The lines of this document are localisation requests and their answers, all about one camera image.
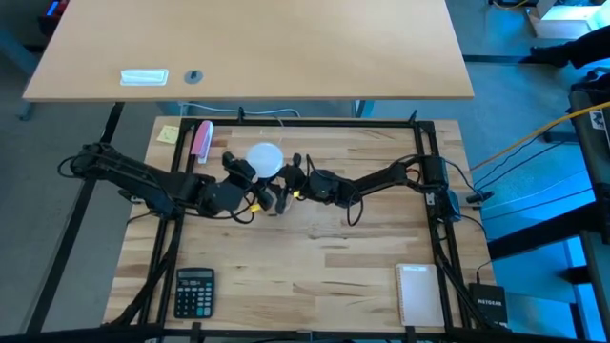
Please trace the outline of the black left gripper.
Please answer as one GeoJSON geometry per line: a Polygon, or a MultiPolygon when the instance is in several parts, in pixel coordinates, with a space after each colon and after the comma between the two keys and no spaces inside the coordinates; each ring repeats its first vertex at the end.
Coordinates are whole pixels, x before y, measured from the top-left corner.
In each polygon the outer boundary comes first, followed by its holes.
{"type": "Polygon", "coordinates": [[[268,211],[274,203],[273,196],[265,187],[258,187],[254,182],[255,169],[245,159],[236,158],[231,152],[222,154],[222,166],[231,173],[234,183],[244,192],[251,192],[263,211],[268,211]]]}

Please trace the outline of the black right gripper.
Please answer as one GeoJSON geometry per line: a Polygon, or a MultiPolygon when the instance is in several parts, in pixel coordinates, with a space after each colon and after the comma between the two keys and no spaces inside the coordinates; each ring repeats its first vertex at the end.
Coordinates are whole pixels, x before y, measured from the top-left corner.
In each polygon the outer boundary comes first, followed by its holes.
{"type": "Polygon", "coordinates": [[[277,194],[275,203],[275,211],[279,215],[285,212],[288,195],[300,191],[308,182],[308,175],[300,168],[302,156],[299,153],[295,153],[292,161],[292,166],[283,168],[285,187],[277,194]]]}

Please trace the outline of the wooden base table lamp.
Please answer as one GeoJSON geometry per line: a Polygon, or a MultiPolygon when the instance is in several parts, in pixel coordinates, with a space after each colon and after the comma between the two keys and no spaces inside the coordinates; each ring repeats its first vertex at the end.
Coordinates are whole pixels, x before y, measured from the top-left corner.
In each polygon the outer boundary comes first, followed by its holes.
{"type": "MultiPolygon", "coordinates": [[[[252,213],[263,212],[265,215],[270,216],[270,217],[280,216],[275,211],[275,203],[276,203],[276,199],[277,199],[277,194],[279,193],[279,191],[281,189],[284,189],[284,186],[282,186],[279,183],[276,183],[275,179],[273,177],[272,178],[257,179],[256,181],[254,181],[254,183],[258,187],[265,187],[267,189],[268,193],[270,193],[273,196],[274,203],[273,203],[273,206],[268,211],[263,211],[261,209],[260,205],[258,204],[257,200],[254,198],[254,195],[253,195],[252,199],[246,198],[246,201],[247,201],[247,204],[248,204],[248,206],[247,206],[248,212],[252,212],[252,213]]],[[[289,195],[288,195],[285,211],[287,211],[288,208],[289,208],[289,195]]]]}

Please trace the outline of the pink and white stapler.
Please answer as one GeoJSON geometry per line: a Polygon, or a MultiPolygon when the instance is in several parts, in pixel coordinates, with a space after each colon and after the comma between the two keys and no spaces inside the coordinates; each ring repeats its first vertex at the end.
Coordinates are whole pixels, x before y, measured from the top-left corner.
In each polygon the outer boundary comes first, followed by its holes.
{"type": "Polygon", "coordinates": [[[199,164],[206,164],[209,156],[210,147],[214,136],[214,123],[204,120],[197,128],[191,155],[195,156],[199,164]]]}

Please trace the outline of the yellow sticky note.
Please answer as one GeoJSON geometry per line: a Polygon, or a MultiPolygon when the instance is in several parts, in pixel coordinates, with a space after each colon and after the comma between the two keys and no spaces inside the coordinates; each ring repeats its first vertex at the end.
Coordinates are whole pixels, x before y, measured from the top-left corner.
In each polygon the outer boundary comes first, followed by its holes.
{"type": "Polygon", "coordinates": [[[156,137],[156,140],[161,143],[174,145],[180,135],[180,129],[176,126],[164,125],[156,137]]]}

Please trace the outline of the black desk calculator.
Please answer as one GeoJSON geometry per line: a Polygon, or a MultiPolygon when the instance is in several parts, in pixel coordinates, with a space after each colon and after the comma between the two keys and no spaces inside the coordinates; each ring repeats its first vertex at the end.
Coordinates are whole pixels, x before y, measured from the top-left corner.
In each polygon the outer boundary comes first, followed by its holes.
{"type": "Polygon", "coordinates": [[[173,314],[178,319],[209,319],[214,314],[215,274],[210,268],[176,272],[173,314]]]}

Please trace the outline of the light wooden desk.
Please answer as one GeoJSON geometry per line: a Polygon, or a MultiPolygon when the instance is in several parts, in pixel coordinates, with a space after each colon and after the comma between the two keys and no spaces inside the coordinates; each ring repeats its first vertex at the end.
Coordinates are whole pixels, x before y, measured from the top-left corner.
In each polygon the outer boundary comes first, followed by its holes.
{"type": "Polygon", "coordinates": [[[445,0],[71,0],[24,96],[470,99],[445,0]],[[120,72],[166,69],[165,86],[120,72]],[[203,79],[187,84],[187,71],[203,79]]]}

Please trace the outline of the white spiral notebook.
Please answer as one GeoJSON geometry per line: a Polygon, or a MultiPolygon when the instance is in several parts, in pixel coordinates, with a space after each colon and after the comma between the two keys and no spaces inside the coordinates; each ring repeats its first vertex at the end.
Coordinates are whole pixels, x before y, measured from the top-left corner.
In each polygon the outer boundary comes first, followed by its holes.
{"type": "Polygon", "coordinates": [[[398,309],[403,326],[444,326],[435,265],[397,264],[396,285],[398,309]]]}

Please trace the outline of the black equipment cart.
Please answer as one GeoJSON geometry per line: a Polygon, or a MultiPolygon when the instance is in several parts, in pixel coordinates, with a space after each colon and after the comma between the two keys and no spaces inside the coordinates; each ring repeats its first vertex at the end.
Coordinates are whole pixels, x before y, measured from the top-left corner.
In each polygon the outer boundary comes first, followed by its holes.
{"type": "MultiPolygon", "coordinates": [[[[610,101],[610,69],[595,68],[571,86],[571,109],[580,111],[610,101]]],[[[597,231],[610,244],[610,106],[572,119],[600,217],[597,231]]]]}

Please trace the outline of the person's leg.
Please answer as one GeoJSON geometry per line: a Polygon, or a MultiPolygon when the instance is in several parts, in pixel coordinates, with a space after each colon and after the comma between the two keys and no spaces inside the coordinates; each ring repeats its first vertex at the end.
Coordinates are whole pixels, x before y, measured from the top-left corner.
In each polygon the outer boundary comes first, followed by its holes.
{"type": "Polygon", "coordinates": [[[551,47],[532,47],[520,63],[538,63],[556,68],[571,64],[579,69],[587,64],[610,58],[610,25],[593,30],[580,38],[551,47]]]}

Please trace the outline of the white open box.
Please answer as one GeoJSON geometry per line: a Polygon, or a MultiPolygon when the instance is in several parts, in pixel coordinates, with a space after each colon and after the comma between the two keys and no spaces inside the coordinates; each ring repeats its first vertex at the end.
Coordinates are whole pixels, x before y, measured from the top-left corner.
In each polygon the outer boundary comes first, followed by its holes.
{"type": "Polygon", "coordinates": [[[526,11],[537,38],[578,39],[610,26],[610,0],[591,0],[591,6],[558,5],[559,0],[539,0],[526,11]]]}

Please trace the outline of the black metal table frame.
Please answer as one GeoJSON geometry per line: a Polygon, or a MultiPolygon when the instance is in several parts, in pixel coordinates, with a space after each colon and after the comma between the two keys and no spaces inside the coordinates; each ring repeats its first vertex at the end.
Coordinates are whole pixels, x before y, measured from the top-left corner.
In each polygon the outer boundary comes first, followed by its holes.
{"type": "MultiPolygon", "coordinates": [[[[458,122],[438,120],[432,133],[404,120],[330,118],[246,119],[214,122],[204,173],[222,177],[220,156],[273,141],[287,156],[349,178],[388,166],[417,148],[449,161],[452,187],[471,178],[458,122]]],[[[347,339],[400,339],[396,265],[429,264],[432,241],[425,200],[405,187],[364,199],[351,215],[332,205],[293,202],[283,215],[244,215],[240,222],[189,217],[180,226],[177,266],[209,267],[216,286],[212,334],[280,337],[312,333],[347,339]]]]}

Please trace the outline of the black floor rail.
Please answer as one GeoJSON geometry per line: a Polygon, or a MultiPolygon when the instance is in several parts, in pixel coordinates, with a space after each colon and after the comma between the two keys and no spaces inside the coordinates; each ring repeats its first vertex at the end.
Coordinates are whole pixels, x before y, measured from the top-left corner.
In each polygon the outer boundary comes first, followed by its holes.
{"type": "Polygon", "coordinates": [[[49,315],[53,315],[55,308],[62,308],[61,301],[67,298],[67,291],[71,289],[68,282],[73,280],[70,270],[73,252],[96,188],[97,182],[92,179],[82,181],[79,185],[56,247],[51,253],[49,265],[43,273],[40,288],[24,322],[27,334],[43,332],[48,326],[49,315]]]}
{"type": "Polygon", "coordinates": [[[488,244],[492,261],[530,252],[574,236],[581,232],[599,233],[601,241],[610,244],[610,205],[593,202],[513,232],[488,244]]]}

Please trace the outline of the black Netgear network switch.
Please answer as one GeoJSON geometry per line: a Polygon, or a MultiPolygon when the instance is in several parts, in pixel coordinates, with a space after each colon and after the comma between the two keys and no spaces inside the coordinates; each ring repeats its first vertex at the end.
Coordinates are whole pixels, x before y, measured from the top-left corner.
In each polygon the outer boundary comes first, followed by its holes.
{"type": "Polygon", "coordinates": [[[505,290],[500,286],[471,283],[469,290],[479,310],[495,324],[506,327],[508,315],[505,290]]]}

